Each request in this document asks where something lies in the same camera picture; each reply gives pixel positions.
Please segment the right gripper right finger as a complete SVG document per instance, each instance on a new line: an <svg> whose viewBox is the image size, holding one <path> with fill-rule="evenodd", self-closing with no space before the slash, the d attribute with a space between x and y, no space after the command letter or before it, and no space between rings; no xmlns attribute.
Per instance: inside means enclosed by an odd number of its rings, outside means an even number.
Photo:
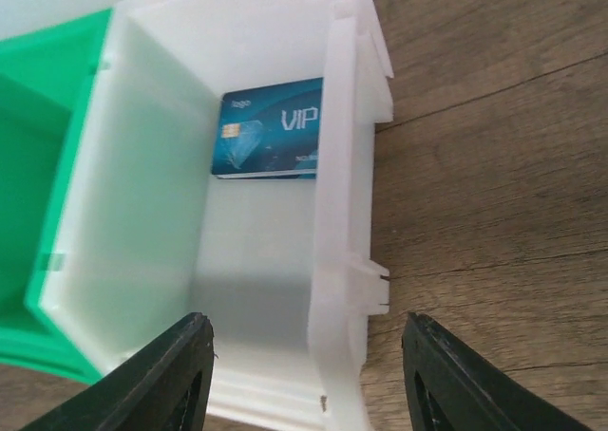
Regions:
<svg viewBox="0 0 608 431"><path fill-rule="evenodd" d="M404 384L414 430L587 430L424 313L408 315Z"/></svg>

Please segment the blue VIP card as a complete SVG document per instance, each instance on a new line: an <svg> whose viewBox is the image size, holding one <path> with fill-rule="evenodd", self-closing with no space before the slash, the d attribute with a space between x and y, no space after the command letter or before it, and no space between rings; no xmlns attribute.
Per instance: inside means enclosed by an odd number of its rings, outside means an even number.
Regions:
<svg viewBox="0 0 608 431"><path fill-rule="evenodd" d="M227 92L211 174L221 179L314 179L323 80Z"/></svg>

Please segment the middle green storage bin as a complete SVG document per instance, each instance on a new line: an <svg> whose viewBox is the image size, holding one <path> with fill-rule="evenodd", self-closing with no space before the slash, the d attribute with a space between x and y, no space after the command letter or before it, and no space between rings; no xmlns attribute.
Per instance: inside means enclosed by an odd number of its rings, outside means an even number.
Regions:
<svg viewBox="0 0 608 431"><path fill-rule="evenodd" d="M99 373L39 301L110 18L1 43L1 361L86 384Z"/></svg>

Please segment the white storage bin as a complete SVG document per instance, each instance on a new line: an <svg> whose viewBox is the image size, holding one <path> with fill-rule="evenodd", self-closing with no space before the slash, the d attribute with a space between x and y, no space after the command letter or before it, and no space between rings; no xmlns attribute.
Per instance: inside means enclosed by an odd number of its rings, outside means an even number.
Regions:
<svg viewBox="0 0 608 431"><path fill-rule="evenodd" d="M359 374L368 319L389 302L371 194L391 74L372 0L117 3L41 311L102 374L202 312L212 415L370 429ZM224 93L314 77L315 178L212 175Z"/></svg>

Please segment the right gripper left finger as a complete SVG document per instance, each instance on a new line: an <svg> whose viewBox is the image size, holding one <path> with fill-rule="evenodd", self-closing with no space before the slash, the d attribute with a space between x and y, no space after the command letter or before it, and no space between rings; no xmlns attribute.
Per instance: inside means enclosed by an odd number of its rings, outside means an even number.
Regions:
<svg viewBox="0 0 608 431"><path fill-rule="evenodd" d="M26 430L201 430L214 361L209 319L191 312Z"/></svg>

